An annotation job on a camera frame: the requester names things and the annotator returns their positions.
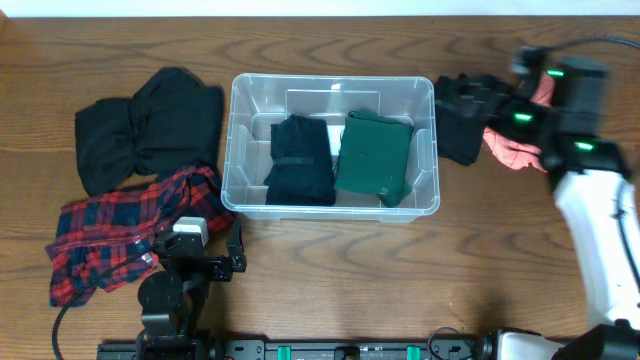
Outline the salmon pink garment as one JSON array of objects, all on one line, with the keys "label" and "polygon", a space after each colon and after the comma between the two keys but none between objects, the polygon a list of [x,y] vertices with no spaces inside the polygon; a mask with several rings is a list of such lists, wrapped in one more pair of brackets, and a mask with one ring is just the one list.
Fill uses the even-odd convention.
[{"label": "salmon pink garment", "polygon": [[[550,107],[554,88],[554,79],[543,72],[531,100],[537,105]],[[540,149],[536,146],[509,140],[490,128],[484,130],[483,140],[496,159],[508,168],[521,170],[532,167],[545,173],[538,159]]]}]

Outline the black cloth with strap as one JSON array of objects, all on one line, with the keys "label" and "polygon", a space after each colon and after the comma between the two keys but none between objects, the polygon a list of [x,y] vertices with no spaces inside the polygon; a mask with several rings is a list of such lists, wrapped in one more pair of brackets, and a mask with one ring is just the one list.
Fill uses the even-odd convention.
[{"label": "black cloth with strap", "polygon": [[472,165],[507,90],[506,83],[491,75],[440,76],[434,85],[438,155]]}]

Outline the red navy plaid shirt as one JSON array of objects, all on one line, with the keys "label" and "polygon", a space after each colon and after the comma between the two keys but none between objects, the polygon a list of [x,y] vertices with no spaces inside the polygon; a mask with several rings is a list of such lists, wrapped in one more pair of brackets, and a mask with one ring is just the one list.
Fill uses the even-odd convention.
[{"label": "red navy plaid shirt", "polygon": [[90,280],[155,242],[181,217],[199,217],[214,235],[234,215],[220,200],[208,166],[186,166],[154,181],[93,196],[61,208],[56,237],[45,247],[52,263],[49,304],[62,307]]}]

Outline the black cloth with band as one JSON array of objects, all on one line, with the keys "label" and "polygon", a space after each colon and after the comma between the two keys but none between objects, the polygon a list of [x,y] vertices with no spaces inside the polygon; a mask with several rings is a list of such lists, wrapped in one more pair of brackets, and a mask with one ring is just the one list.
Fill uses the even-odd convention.
[{"label": "black cloth with band", "polygon": [[267,205],[333,206],[336,202],[325,120],[291,115],[271,128]]}]

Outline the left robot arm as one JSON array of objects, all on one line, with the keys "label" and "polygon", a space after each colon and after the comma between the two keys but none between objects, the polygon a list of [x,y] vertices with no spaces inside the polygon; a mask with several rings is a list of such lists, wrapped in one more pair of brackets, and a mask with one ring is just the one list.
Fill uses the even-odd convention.
[{"label": "left robot arm", "polygon": [[160,235],[153,247],[162,269],[148,276],[138,290],[143,331],[135,343],[136,359],[223,359],[224,346],[197,322],[213,282],[229,282],[246,271],[241,224],[235,222],[226,240],[227,253],[205,254],[207,222],[181,217]]}]

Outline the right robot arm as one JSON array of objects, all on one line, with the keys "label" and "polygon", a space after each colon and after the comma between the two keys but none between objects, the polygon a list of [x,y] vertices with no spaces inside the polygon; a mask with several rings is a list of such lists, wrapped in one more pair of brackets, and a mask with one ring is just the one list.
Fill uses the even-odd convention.
[{"label": "right robot arm", "polygon": [[639,356],[639,220],[632,171],[598,136],[609,72],[586,58],[520,66],[519,87],[493,76],[456,78],[445,94],[464,118],[539,149],[555,205],[573,239],[588,307],[587,331],[567,342],[501,329],[479,359],[636,359]]}]

